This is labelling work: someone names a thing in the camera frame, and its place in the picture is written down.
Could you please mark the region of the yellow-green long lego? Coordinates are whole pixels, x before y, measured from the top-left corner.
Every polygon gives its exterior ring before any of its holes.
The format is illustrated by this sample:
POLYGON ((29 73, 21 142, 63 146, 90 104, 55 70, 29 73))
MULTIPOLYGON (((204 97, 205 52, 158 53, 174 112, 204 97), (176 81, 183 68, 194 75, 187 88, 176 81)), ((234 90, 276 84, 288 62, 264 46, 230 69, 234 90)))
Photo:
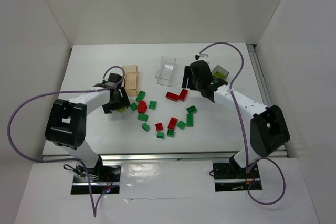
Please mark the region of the yellow-green long lego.
POLYGON ((222 79, 222 80, 225 80, 225 75, 222 74, 221 72, 217 71, 215 72, 215 74, 213 75, 214 79, 222 79))

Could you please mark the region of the dark smoked plastic container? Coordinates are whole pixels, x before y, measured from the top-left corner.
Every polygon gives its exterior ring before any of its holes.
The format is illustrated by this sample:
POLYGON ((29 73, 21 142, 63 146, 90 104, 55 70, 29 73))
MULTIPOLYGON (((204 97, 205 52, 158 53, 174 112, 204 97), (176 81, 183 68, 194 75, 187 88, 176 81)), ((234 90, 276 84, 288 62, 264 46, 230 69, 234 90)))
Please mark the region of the dark smoked plastic container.
POLYGON ((214 79, 222 79, 222 80, 226 80, 227 77, 229 76, 229 72, 220 65, 217 65, 211 71, 211 74, 212 74, 214 79))

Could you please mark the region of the clear plastic container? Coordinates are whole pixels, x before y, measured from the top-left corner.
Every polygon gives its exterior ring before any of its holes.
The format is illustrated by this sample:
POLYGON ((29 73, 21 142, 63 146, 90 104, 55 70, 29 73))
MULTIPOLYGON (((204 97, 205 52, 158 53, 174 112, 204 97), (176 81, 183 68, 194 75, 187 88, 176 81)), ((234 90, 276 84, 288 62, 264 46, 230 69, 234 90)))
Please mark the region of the clear plastic container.
POLYGON ((172 87, 174 84, 176 58, 162 56, 160 66, 155 74, 156 84, 165 87, 172 87))

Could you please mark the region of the red long lego brick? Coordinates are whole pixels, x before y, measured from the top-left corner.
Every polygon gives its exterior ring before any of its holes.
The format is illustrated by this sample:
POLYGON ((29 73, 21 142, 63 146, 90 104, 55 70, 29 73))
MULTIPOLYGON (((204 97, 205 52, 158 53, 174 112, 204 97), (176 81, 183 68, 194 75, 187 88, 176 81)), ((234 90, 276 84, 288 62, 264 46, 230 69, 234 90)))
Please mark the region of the red long lego brick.
POLYGON ((188 94, 188 90, 187 89, 182 89, 179 96, 178 96, 178 99, 180 101, 185 101, 187 94, 188 94))

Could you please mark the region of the red round lego piece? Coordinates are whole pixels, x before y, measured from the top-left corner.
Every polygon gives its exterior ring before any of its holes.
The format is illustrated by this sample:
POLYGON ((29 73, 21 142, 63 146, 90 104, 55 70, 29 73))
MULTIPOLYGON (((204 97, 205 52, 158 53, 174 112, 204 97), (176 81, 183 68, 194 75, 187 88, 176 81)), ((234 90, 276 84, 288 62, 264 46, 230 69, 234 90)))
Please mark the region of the red round lego piece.
POLYGON ((139 113, 145 113, 147 111, 147 104, 145 101, 140 101, 137 108, 139 113))

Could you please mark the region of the red curved lego brick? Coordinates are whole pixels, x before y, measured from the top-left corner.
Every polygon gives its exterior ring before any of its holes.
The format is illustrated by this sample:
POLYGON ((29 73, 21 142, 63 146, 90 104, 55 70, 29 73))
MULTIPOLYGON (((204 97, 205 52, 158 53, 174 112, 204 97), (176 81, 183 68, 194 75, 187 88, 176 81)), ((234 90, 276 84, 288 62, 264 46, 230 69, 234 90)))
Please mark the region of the red curved lego brick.
POLYGON ((178 101, 179 100, 179 95, 178 94, 175 94, 175 93, 172 93, 172 92, 167 92, 166 94, 166 98, 171 100, 171 101, 178 101))

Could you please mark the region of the wooden box container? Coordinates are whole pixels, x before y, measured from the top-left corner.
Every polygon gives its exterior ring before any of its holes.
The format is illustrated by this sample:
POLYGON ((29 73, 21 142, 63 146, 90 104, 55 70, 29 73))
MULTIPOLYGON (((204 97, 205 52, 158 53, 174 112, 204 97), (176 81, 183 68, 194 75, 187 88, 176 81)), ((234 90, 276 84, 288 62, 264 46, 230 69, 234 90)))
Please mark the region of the wooden box container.
POLYGON ((124 88, 129 97, 138 95, 138 67, 137 65, 123 66, 125 71, 124 88))

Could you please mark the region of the green square lego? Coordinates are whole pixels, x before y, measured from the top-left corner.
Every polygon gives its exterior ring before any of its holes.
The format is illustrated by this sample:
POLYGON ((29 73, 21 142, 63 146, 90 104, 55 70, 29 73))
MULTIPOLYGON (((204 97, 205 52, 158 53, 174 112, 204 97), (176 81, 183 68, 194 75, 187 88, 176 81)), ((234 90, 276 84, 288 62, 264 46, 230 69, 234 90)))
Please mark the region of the green square lego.
POLYGON ((154 101, 154 100, 151 100, 150 103, 149 103, 149 109, 155 110, 156 106, 157 106, 157 102, 154 101))

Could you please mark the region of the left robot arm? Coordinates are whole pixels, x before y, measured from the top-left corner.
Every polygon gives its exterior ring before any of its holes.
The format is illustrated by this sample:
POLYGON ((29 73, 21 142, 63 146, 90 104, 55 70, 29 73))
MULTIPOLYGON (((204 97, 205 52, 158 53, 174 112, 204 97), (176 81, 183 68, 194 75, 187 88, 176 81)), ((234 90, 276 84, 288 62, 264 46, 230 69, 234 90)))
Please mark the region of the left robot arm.
POLYGON ((86 141, 87 116, 101 107, 104 114, 130 106, 123 77, 111 73, 107 80, 98 83, 92 89, 70 100, 54 101, 45 137, 76 158, 79 170, 86 167, 90 175, 99 177, 108 171, 100 155, 95 153, 86 141))

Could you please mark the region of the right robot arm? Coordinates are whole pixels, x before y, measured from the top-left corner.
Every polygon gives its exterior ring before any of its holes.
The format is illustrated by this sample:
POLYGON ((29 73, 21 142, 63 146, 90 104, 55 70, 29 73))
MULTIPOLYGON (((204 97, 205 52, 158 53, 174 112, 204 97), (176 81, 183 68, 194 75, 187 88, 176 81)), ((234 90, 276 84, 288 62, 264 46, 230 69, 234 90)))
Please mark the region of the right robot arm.
POLYGON ((236 112, 240 123, 250 124, 249 137, 243 133, 243 149, 229 159, 236 170, 247 169, 249 165, 260 158, 268 157, 290 140, 279 106, 266 106, 234 90, 231 83, 215 78, 208 63, 203 60, 184 68, 182 88, 197 90, 213 103, 236 112))

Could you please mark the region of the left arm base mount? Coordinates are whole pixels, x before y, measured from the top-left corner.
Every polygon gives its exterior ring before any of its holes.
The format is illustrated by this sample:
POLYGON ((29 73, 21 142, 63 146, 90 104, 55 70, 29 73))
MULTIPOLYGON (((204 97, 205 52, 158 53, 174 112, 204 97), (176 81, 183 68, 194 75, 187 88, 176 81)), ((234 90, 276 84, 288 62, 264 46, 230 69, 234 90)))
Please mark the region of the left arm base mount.
MULTIPOLYGON (((87 175, 82 167, 76 166, 73 168, 68 164, 64 164, 63 169, 74 173, 71 188, 72 195, 89 194, 87 175)), ((120 175, 120 165, 105 166, 100 175, 90 174, 92 193, 118 194, 120 192, 120 175)))

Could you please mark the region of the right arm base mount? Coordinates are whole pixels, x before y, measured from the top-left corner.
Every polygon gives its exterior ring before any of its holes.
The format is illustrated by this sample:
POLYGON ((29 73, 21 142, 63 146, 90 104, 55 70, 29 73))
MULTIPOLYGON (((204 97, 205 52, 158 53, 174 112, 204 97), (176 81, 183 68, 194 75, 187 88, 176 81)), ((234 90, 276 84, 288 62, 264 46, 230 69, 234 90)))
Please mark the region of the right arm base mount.
POLYGON ((245 169, 235 169, 230 163, 213 163, 213 169, 209 172, 213 177, 216 192, 262 190, 260 173, 255 165, 250 173, 245 169))

